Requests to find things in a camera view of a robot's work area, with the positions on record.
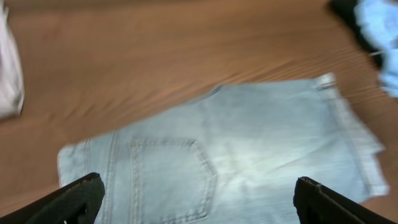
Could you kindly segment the light blue denim shorts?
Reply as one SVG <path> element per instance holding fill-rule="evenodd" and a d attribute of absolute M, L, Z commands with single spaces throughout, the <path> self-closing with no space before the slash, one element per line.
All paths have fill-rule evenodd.
<path fill-rule="evenodd" d="M 110 133 L 65 146 L 61 185 L 97 172 L 97 223 L 298 223 L 306 176 L 355 202 L 389 193 L 380 142 L 330 73 L 224 85 Z"/>

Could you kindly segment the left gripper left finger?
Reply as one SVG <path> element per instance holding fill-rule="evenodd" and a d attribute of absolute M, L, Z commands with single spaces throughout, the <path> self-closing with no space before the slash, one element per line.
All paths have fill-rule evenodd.
<path fill-rule="evenodd" d="M 98 173 L 89 173 L 1 217 L 1 224 L 94 224 L 105 195 Z"/>

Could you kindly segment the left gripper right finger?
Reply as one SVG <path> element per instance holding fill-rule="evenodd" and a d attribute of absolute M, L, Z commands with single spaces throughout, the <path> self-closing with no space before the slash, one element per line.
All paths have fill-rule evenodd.
<path fill-rule="evenodd" d="M 309 177 L 296 181 L 293 204 L 301 224 L 397 224 Z"/>

